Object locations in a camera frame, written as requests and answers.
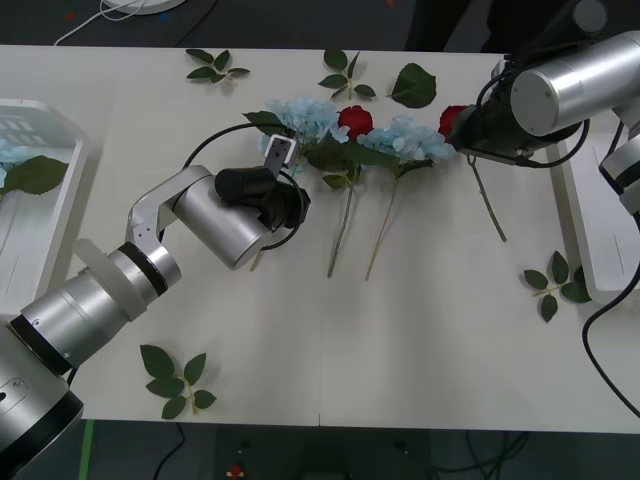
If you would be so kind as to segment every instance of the red rose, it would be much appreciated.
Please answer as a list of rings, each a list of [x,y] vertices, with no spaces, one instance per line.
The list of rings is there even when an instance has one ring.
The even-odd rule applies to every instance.
[[[356,140],[359,135],[366,135],[373,130],[373,117],[369,112],[363,110],[360,105],[347,107],[340,112],[338,126],[349,127],[349,138]]]
[[[453,122],[456,121],[460,112],[467,108],[469,108],[468,105],[451,105],[450,107],[445,108],[444,112],[442,112],[442,115],[440,115],[440,128],[438,129],[438,133],[444,135],[445,140],[449,138],[449,135],[451,135]]]

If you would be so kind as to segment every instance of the black ring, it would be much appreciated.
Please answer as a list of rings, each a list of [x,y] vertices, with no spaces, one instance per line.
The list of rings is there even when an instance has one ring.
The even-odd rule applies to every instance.
[[[51,346],[51,344],[38,332],[23,315],[14,318],[10,322],[13,331],[35,353],[40,360],[58,375],[64,375],[73,366]]]
[[[155,289],[158,297],[169,289],[167,281],[162,274],[158,271],[156,266],[151,263],[151,260],[140,251],[133,243],[127,242],[118,248],[118,251],[125,254],[129,260],[136,264],[145,277],[151,282],[151,285]]]

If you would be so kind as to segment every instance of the white cable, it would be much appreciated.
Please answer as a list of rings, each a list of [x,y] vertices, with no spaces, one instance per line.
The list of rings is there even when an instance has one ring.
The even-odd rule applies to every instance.
[[[122,8],[122,7],[128,7],[129,5],[133,5],[134,3],[138,3],[138,2],[140,2],[140,6],[137,8],[137,10],[135,12],[133,12],[133,13],[130,13],[127,16],[122,17],[122,18],[111,18],[111,17],[108,17],[107,15],[105,15],[105,13],[113,12],[114,10],[118,10],[119,8]],[[103,10],[102,9],[102,3],[103,3],[102,0],[100,0],[100,11],[98,13],[96,13],[94,16],[90,17],[84,23],[80,24],[80,26],[78,26],[78,27],[74,28],[73,30],[71,30],[69,33],[65,33],[58,40],[56,40],[56,42],[53,44],[53,46],[57,47],[60,44],[60,42],[62,42],[63,40],[66,40],[67,38],[69,38],[74,33],[78,32],[79,30],[82,30],[84,27],[89,25],[91,22],[93,22],[96,18],[98,18],[100,16],[105,17],[107,20],[110,20],[112,22],[119,22],[120,20],[125,20],[125,19],[131,17],[132,15],[135,15],[136,13],[138,13],[138,11],[144,6],[144,4],[147,3],[147,0],[133,0],[132,2],[125,3],[124,5],[118,5],[118,6],[109,8],[108,10]]]

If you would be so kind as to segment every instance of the red object on floor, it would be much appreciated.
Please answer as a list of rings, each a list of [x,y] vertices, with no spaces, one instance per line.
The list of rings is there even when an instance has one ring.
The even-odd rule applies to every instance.
[[[232,478],[233,480],[244,478],[244,470],[242,469],[242,466],[238,463],[233,465],[227,472],[227,477]]]

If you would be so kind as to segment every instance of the green strap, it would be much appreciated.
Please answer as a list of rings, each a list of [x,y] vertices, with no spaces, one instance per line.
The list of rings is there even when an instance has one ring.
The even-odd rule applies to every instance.
[[[89,459],[91,458],[91,441],[93,440],[93,422],[87,420],[84,427],[84,438],[82,439],[82,456],[80,457],[80,473],[78,480],[87,480],[89,478]]]

